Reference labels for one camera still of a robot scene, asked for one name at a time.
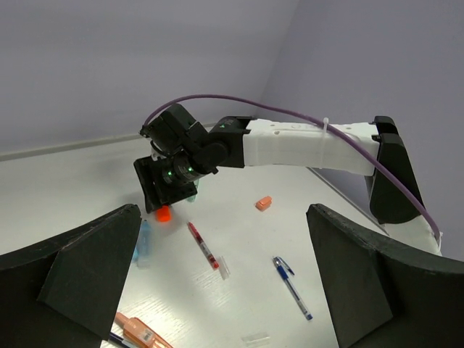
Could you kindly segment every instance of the pen cap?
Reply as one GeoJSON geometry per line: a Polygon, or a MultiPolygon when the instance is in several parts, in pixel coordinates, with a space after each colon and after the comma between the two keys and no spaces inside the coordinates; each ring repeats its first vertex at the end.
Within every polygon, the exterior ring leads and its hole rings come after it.
{"type": "Polygon", "coordinates": [[[161,223],[167,223],[171,221],[171,211],[169,206],[163,205],[155,212],[156,218],[161,223]]]}
{"type": "Polygon", "coordinates": [[[129,318],[126,317],[124,314],[117,312],[115,316],[115,323],[120,326],[121,328],[129,321],[129,318]]]}
{"type": "Polygon", "coordinates": [[[223,277],[223,280],[228,279],[231,275],[231,272],[229,270],[229,267],[227,267],[227,264],[225,263],[224,256],[219,257],[219,259],[217,259],[217,263],[219,265],[220,276],[223,277]]]}
{"type": "Polygon", "coordinates": [[[261,198],[258,202],[256,202],[255,206],[262,212],[264,212],[267,208],[270,207],[272,204],[273,199],[270,196],[266,196],[264,198],[261,198]]]}

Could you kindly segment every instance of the pen clip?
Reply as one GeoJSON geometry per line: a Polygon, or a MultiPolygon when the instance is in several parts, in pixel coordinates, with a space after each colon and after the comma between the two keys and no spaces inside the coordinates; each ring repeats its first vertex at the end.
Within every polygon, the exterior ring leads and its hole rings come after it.
{"type": "Polygon", "coordinates": [[[290,268],[289,264],[287,262],[285,262],[285,260],[280,257],[280,256],[276,256],[275,257],[279,262],[282,263],[282,265],[290,272],[290,274],[292,274],[293,276],[295,275],[294,271],[290,268]]]}

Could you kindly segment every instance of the ballpoint pen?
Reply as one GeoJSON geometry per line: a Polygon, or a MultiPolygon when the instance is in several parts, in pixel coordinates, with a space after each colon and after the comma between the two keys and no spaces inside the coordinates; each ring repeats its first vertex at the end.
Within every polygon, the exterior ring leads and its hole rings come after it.
{"type": "Polygon", "coordinates": [[[119,337],[116,333],[109,333],[108,342],[111,342],[121,348],[137,348],[136,345],[131,344],[130,342],[126,341],[123,337],[119,337]]]}
{"type": "Polygon", "coordinates": [[[291,295],[293,296],[293,298],[295,298],[295,301],[297,301],[297,305],[300,308],[300,310],[303,312],[304,317],[307,320],[311,320],[312,315],[311,315],[310,311],[307,309],[307,307],[306,307],[305,303],[303,302],[303,300],[301,299],[301,297],[298,295],[298,292],[295,289],[294,285],[291,283],[291,281],[289,279],[289,275],[285,271],[285,268],[293,276],[295,275],[295,273],[293,272],[293,270],[291,270],[291,268],[289,267],[287,262],[283,261],[283,259],[281,257],[279,257],[279,256],[273,257],[273,262],[274,262],[275,268],[277,269],[278,273],[281,275],[281,277],[283,279],[283,282],[289,288],[289,290],[291,292],[291,295]]]}

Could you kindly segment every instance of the orange object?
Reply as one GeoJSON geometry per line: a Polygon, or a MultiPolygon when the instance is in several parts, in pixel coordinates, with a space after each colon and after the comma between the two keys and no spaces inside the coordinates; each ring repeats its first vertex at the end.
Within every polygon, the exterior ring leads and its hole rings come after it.
{"type": "Polygon", "coordinates": [[[156,211],[157,220],[161,223],[166,223],[167,221],[171,221],[171,211],[169,206],[163,205],[156,211]]]}
{"type": "Polygon", "coordinates": [[[270,207],[272,202],[273,202],[273,199],[270,196],[266,196],[260,199],[258,202],[256,202],[256,208],[264,212],[267,208],[270,207]]]}
{"type": "Polygon", "coordinates": [[[123,328],[124,336],[142,348],[173,348],[160,335],[138,318],[127,318],[117,312],[115,322],[123,328]]]}

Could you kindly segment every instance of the orange eraser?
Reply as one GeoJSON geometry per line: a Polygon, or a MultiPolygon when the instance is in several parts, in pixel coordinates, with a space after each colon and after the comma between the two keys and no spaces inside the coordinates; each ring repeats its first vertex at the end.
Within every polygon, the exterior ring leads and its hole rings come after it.
{"type": "Polygon", "coordinates": [[[167,221],[171,221],[171,211],[169,209],[169,206],[163,205],[161,208],[159,208],[156,212],[156,217],[157,220],[160,221],[161,223],[166,223],[167,221]]]}
{"type": "Polygon", "coordinates": [[[261,210],[262,212],[265,211],[267,208],[270,207],[270,204],[273,202],[273,199],[270,196],[266,196],[256,202],[256,208],[261,210]]]}

